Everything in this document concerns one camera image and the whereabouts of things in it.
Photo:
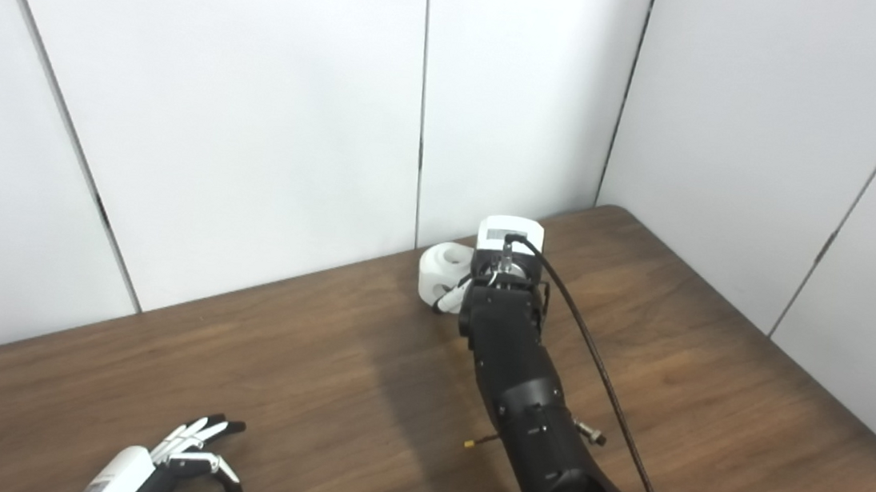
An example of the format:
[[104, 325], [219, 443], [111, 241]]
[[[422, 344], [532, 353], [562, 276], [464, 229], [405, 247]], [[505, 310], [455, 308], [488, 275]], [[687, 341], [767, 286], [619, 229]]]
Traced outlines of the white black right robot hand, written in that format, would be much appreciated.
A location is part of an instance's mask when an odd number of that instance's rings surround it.
[[542, 285], [543, 265], [537, 252], [543, 250], [545, 228], [536, 220], [492, 215], [481, 221], [469, 271], [460, 274], [444, 294], [430, 304], [438, 314], [462, 311], [466, 292], [472, 287], [537, 289]]

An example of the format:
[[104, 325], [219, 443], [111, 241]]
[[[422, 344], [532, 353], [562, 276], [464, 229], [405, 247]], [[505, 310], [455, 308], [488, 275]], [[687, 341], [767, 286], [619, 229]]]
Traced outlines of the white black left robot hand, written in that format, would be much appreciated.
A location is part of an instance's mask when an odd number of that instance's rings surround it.
[[180, 424], [152, 449], [129, 446], [97, 473], [82, 492], [174, 492], [181, 482], [212, 478], [224, 492], [242, 492], [239, 476], [217, 453], [206, 450], [218, 438], [239, 434], [244, 422], [222, 413]]

